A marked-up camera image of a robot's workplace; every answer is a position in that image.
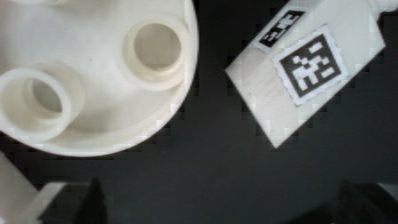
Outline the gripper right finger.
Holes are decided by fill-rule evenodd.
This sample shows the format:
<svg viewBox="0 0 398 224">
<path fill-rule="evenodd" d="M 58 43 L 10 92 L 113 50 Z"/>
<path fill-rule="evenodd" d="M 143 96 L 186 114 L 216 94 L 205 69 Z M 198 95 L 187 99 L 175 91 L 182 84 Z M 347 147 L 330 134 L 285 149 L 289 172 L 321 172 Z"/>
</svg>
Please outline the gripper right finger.
<svg viewBox="0 0 398 224">
<path fill-rule="evenodd" d="M 340 182 L 333 224 L 394 224 L 394 185 Z"/>
</svg>

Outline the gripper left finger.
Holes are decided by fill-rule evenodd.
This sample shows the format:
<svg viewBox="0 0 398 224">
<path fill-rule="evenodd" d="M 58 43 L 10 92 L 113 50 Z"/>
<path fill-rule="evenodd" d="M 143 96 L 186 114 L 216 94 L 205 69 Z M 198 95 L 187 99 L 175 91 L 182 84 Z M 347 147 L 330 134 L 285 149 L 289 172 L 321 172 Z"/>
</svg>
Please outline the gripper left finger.
<svg viewBox="0 0 398 224">
<path fill-rule="evenodd" d="M 108 224 L 104 193 L 97 179 L 77 185 L 76 201 L 72 224 Z"/>
</svg>

